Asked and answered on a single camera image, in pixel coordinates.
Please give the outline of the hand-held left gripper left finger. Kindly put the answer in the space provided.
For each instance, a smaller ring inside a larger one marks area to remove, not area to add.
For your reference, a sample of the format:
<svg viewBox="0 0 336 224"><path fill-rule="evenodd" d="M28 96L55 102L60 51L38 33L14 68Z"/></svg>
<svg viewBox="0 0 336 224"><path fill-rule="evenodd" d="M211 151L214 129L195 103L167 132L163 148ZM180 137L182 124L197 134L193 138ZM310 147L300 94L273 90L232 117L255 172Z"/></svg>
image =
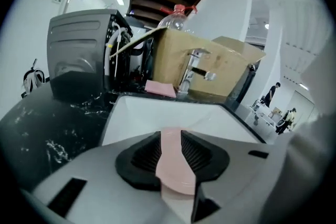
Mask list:
<svg viewBox="0 0 336 224"><path fill-rule="evenodd" d="M119 153L148 136L87 150L22 194L47 223L184 223L186 214L172 209L160 192L135 189L116 171ZM72 179L84 186L62 217L49 204Z"/></svg>

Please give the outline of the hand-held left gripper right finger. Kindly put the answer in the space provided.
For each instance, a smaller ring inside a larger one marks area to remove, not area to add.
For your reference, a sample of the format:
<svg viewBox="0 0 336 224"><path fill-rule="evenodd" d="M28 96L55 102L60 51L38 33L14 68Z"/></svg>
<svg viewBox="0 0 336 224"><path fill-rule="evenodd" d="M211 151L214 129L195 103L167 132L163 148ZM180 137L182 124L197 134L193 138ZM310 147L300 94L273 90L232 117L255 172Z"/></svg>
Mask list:
<svg viewBox="0 0 336 224"><path fill-rule="evenodd" d="M196 176L192 223L267 223L265 208L284 165L286 142L248 143L182 131Z"/></svg>

